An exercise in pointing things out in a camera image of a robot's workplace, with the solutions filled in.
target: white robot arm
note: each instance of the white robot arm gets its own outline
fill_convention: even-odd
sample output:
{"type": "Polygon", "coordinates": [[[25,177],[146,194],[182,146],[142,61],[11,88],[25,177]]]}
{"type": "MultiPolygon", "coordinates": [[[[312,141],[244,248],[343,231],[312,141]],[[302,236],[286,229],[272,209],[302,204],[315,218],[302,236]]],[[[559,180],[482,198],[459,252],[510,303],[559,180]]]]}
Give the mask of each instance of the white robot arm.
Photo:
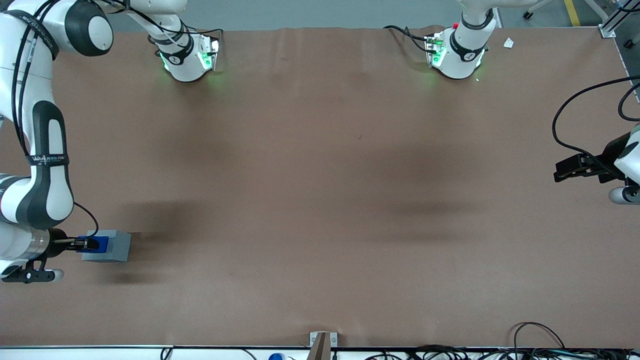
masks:
{"type": "Polygon", "coordinates": [[[428,40],[429,64],[452,79],[464,79],[480,66],[485,45],[496,27],[493,8],[529,6],[537,0],[456,0],[462,6],[457,28],[447,28],[428,40]]]}
{"type": "Polygon", "coordinates": [[[29,177],[0,174],[0,278],[4,281],[60,280],[59,270],[44,270],[46,259],[64,250],[92,246],[90,240],[69,241],[55,229],[74,208],[65,123],[51,88],[58,51],[106,54],[113,31],[104,9],[123,10],[149,32],[176,80],[196,80],[212,69],[207,60],[212,62],[217,43],[214,48],[211,38],[185,27],[176,15],[185,5],[186,0],[0,3],[0,119],[14,123],[31,169],[29,177]],[[34,261],[40,261],[39,269],[33,267],[34,261]]]}

